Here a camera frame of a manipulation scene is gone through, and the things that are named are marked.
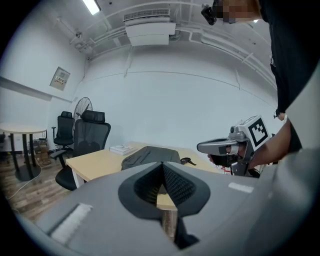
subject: black mesh office chair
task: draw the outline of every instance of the black mesh office chair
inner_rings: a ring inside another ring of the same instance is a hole
[[[53,129],[53,142],[56,145],[63,146],[63,149],[74,143],[74,137],[72,135],[72,129],[74,127],[74,119],[72,118],[72,113],[63,111],[60,116],[58,116],[58,131],[55,137],[55,126],[51,127]]]
[[[82,113],[81,119],[75,122],[73,157],[82,156],[99,150],[106,145],[111,125],[105,123],[105,113],[86,110]],[[67,190],[75,190],[76,183],[72,169],[66,166],[63,159],[65,150],[60,150],[50,155],[51,158],[59,158],[62,170],[55,177],[55,181]]]

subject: white ceiling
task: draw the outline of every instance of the white ceiling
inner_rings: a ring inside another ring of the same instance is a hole
[[[221,37],[229,42],[241,47],[248,53],[253,53],[265,69],[270,69],[271,39],[269,25],[263,20],[257,23],[253,21],[247,23],[225,24],[220,20],[214,26],[208,25],[201,15],[202,3],[204,0],[181,0],[178,1],[159,1],[155,0],[97,0],[101,11],[91,15],[82,0],[47,0],[44,2],[48,16],[68,37],[72,44],[84,54],[94,58],[98,54],[130,44],[126,34],[115,35],[115,39],[106,38],[99,43],[96,42],[106,35],[110,35],[114,29],[121,28],[124,14],[140,10],[169,8],[170,18],[182,27],[195,27],[205,30],[214,36]],[[146,3],[157,3],[130,8]],[[81,32],[81,39],[75,38],[75,33]],[[189,34],[182,32],[180,40],[188,40]]]

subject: wooden floor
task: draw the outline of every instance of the wooden floor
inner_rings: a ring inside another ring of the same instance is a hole
[[[12,157],[7,157],[7,161],[0,162],[0,185],[4,195],[9,198],[19,188],[28,181],[19,181],[15,176],[15,166]],[[62,166],[59,160],[51,160],[51,164],[42,166],[42,172],[39,177],[31,181],[22,188],[9,203],[12,209],[24,216],[25,218],[36,222],[38,218],[48,209],[50,209],[59,200],[71,193],[56,183],[56,175]],[[24,158],[17,157],[18,165],[24,165]],[[177,224],[177,211],[163,211],[162,228],[170,239],[174,239]]]

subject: chair seat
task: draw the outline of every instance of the chair seat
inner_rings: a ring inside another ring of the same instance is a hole
[[[61,146],[68,146],[74,143],[73,138],[59,138],[55,137],[53,140],[54,144],[61,145]]]
[[[68,165],[58,172],[55,181],[67,190],[74,191],[77,188],[72,169]]]

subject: chair backrest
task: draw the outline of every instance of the chair backrest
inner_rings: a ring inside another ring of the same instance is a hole
[[[75,120],[72,118],[72,113],[63,111],[60,116],[58,116],[58,130],[56,137],[60,139],[72,139],[72,129],[74,127]]]
[[[110,130],[104,112],[84,111],[74,125],[73,157],[103,150]]]

